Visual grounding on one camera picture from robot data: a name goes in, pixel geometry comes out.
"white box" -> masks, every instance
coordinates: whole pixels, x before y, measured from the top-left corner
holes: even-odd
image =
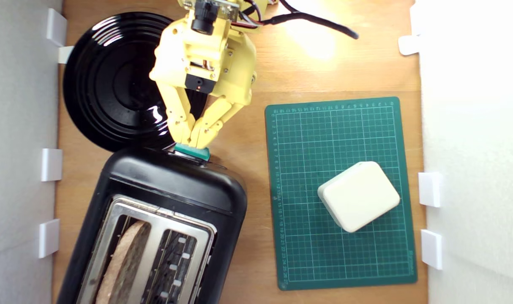
[[[359,162],[318,189],[337,225],[355,232],[399,204],[400,198],[376,162]]]

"wooden surface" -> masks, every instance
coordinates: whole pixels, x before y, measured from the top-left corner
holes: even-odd
[[[65,0],[68,45],[96,22],[120,12],[150,11],[172,19],[185,11],[175,0]],[[403,57],[397,38],[410,34],[413,0],[290,0],[299,10],[351,26],[353,40],[305,21],[266,26],[251,34],[258,52],[258,80],[248,108],[226,123],[211,151],[248,185],[249,206],[222,293],[222,304],[427,303],[427,267],[421,263],[420,229],[425,209],[418,203],[417,172],[423,170],[420,80],[417,56]],[[285,12],[281,6],[267,15]],[[276,264],[268,185],[264,108],[273,103],[398,96],[409,168],[418,282],[413,285],[281,292]],[[83,216],[110,152],[87,141],[73,125],[60,98],[59,145],[63,179],[57,185],[60,250],[54,256],[53,297],[57,297]]]

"robotic arm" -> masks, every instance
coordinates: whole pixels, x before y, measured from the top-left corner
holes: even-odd
[[[357,39],[349,28],[299,12],[285,0],[280,2],[291,13],[268,20],[262,20],[262,14],[277,0],[178,2],[189,13],[164,29],[150,79],[157,83],[164,100],[174,141],[198,149],[206,148],[223,124],[251,103],[251,84],[257,78],[256,52],[246,32],[267,24],[305,19]],[[185,88],[217,98],[197,121]]]

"green cutting mat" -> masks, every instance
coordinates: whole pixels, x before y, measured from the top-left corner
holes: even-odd
[[[398,98],[268,106],[266,133],[281,290],[417,281]],[[317,189],[359,161],[379,163],[401,202],[348,233]]]

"cable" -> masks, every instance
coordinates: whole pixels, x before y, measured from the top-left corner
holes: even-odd
[[[293,8],[292,5],[288,4],[285,0],[279,0],[279,2],[281,2],[281,4],[285,6],[285,8],[287,8],[287,10],[290,12],[300,12],[299,10]]]
[[[258,15],[258,21],[262,21],[262,13],[260,12],[260,8],[258,7],[257,3],[254,0],[244,0],[244,1],[251,4],[251,6],[249,8],[247,8],[245,11],[243,11],[242,13],[249,16],[254,11],[256,11],[256,13]]]
[[[267,24],[276,25],[276,24],[287,22],[290,20],[303,19],[303,20],[307,20],[312,23],[317,23],[319,25],[323,25],[324,27],[329,27],[330,29],[334,29],[336,31],[344,33],[345,35],[347,35],[353,39],[359,38],[359,35],[355,31],[353,31],[352,29],[349,29],[345,25],[337,24],[332,21],[307,14],[305,12],[300,12],[299,10],[293,8],[293,6],[288,4],[288,2],[286,2],[286,0],[279,0],[279,2],[281,2],[281,4],[283,6],[285,6],[285,8],[287,8],[291,13],[285,14],[285,15],[278,15],[278,16],[274,16],[270,19],[262,20],[261,23],[263,25],[267,25]]]

